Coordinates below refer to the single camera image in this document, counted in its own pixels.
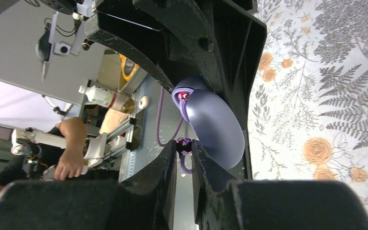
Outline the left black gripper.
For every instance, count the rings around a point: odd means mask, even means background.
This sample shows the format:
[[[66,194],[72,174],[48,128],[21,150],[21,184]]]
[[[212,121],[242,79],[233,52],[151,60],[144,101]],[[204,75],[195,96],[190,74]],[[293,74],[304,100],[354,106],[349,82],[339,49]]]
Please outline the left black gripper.
[[[166,90],[200,75],[247,129],[266,38],[254,0],[101,0],[89,40],[128,57]]]

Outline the person's forearm in background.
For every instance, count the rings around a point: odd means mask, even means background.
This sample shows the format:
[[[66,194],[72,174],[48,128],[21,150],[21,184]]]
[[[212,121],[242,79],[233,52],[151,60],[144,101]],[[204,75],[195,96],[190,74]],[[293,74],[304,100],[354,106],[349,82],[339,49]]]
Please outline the person's forearm in background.
[[[66,140],[66,149],[82,152],[88,136],[87,127],[79,117],[71,117],[59,122],[56,127]]]

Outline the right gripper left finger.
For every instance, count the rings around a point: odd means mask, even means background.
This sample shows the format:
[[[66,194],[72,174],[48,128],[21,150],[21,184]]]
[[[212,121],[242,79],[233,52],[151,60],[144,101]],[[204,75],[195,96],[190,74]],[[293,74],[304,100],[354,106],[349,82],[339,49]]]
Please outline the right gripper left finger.
[[[0,230],[171,230],[176,142],[122,182],[38,180],[0,192]]]

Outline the person's hand in background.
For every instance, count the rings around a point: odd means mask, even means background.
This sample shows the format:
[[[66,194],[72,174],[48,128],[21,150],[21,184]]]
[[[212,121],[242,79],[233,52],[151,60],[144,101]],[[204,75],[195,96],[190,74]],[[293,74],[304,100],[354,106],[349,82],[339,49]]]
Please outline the person's hand in background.
[[[83,149],[77,147],[66,148],[59,158],[54,171],[55,180],[79,177],[84,167]]]

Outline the purple earbuds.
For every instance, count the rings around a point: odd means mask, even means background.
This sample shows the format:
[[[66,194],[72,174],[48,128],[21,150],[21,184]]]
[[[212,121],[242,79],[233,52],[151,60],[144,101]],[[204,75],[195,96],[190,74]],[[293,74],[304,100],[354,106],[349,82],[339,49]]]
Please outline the purple earbuds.
[[[176,141],[176,150],[179,154],[179,162],[182,171],[186,174],[192,174],[192,169],[188,169],[185,165],[187,155],[192,155],[192,140],[187,137],[178,138]]]

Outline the purple earbud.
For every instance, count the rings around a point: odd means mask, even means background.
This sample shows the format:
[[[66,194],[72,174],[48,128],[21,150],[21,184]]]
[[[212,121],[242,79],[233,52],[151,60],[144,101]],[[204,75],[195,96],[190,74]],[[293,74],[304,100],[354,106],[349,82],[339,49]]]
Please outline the purple earbud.
[[[183,119],[189,122],[189,117],[187,114],[187,102],[191,96],[190,92],[181,91],[177,94],[177,99],[179,101],[179,109]]]

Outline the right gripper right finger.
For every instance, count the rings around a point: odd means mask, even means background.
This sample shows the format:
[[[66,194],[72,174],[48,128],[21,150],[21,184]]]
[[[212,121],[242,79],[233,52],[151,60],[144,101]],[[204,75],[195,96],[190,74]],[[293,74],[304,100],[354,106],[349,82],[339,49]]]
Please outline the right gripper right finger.
[[[337,181],[240,180],[192,143],[195,222],[202,230],[368,230],[368,214]]]

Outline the blue-grey earbud case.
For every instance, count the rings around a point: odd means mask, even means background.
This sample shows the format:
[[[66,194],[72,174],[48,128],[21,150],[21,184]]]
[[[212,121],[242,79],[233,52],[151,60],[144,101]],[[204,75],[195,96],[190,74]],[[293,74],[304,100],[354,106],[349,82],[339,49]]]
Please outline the blue-grey earbud case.
[[[244,153],[245,138],[231,108],[208,88],[201,76],[188,77],[175,86],[171,97],[178,109],[177,94],[181,91],[191,93],[187,102],[188,123],[207,153],[224,169],[236,166]]]

